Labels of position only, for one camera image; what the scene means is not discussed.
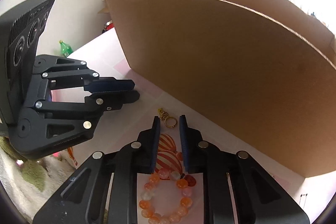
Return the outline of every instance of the camera lens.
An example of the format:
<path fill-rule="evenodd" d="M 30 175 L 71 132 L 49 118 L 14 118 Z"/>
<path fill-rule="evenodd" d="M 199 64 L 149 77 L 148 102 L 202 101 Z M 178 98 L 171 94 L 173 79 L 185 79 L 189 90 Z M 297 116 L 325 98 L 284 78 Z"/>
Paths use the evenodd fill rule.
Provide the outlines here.
<path fill-rule="evenodd" d="M 24 47 L 25 47 L 25 37 L 20 37 L 14 51 L 14 66 L 17 66 L 19 64 Z"/>
<path fill-rule="evenodd" d="M 30 47 L 30 45 L 34 42 L 38 28 L 39 28 L 39 23 L 38 21 L 35 21 L 29 32 L 28 41 L 27 41 L 28 47 Z"/>
<path fill-rule="evenodd" d="M 46 12 L 41 20 L 40 30 L 42 30 L 45 27 L 45 24 L 47 23 L 48 18 L 48 12 Z"/>

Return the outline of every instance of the vent grille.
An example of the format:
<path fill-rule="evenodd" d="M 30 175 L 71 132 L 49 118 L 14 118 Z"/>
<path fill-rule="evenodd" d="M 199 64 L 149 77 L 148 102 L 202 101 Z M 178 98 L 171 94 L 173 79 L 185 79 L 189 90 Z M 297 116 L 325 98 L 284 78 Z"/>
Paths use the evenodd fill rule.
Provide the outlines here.
<path fill-rule="evenodd" d="M 10 43 L 14 41 L 15 38 L 19 36 L 19 34 L 26 28 L 28 23 L 29 13 L 25 13 L 22 16 L 20 16 L 13 24 L 9 41 Z"/>

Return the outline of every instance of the white bead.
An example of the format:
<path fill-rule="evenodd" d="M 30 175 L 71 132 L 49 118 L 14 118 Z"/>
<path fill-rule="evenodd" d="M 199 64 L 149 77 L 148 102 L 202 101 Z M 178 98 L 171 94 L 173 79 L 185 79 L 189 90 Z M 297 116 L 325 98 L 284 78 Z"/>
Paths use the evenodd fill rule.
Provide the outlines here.
<path fill-rule="evenodd" d="M 181 175 L 180 175 L 179 172 L 177 172 L 177 171 L 173 171 L 173 172 L 170 172 L 170 174 L 169 174 L 169 178 L 170 178 L 171 180 L 177 181 L 177 180 L 179 180 L 179 179 L 181 178 Z"/>
<path fill-rule="evenodd" d="M 140 195 L 142 200 L 151 200 L 154 194 L 151 191 L 143 191 Z"/>

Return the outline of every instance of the gold ring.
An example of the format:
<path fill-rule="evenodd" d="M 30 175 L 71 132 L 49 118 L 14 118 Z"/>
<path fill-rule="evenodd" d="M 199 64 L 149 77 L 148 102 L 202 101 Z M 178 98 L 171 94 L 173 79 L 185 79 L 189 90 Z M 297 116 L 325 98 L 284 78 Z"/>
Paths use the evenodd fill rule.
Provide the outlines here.
<path fill-rule="evenodd" d="M 169 120 L 169 119 L 173 119 L 173 120 L 175 120 L 175 124 L 174 124 L 173 126 L 169 126 L 169 125 L 167 124 L 167 120 Z M 175 126 L 177 125 L 177 119 L 176 119 L 175 117 L 168 116 L 167 118 L 165 118 L 165 125 L 166 125 L 166 127 L 168 127 L 168 128 L 173 128 L 173 127 L 175 127 Z"/>

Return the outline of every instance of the gold keychain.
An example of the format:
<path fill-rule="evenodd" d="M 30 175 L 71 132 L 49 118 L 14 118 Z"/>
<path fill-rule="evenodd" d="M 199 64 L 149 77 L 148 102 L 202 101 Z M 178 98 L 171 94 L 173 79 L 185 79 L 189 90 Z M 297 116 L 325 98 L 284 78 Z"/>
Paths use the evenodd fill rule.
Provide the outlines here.
<path fill-rule="evenodd" d="M 169 116 L 168 112 L 164 111 L 162 108 L 159 108 L 158 109 L 158 112 L 159 112 L 159 115 L 160 115 L 160 119 L 162 121 L 165 121 L 165 126 L 168 127 L 168 128 L 173 128 L 177 125 L 177 119 L 175 117 L 172 117 L 172 116 Z M 167 124 L 167 120 L 169 119 L 173 119 L 175 120 L 175 124 L 170 126 Z"/>

